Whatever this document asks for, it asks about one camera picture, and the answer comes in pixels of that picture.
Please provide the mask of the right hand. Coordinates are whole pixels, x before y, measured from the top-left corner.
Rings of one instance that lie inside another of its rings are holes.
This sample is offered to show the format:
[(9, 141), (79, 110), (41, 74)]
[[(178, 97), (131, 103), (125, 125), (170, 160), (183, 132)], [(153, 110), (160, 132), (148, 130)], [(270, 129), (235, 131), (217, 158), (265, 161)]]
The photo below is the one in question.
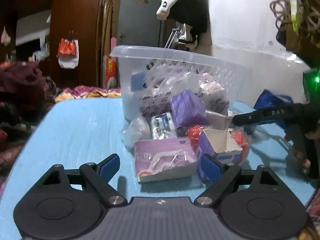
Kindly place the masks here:
[(306, 134), (298, 126), (289, 127), (284, 139), (293, 143), (291, 152), (303, 173), (319, 179), (319, 127)]

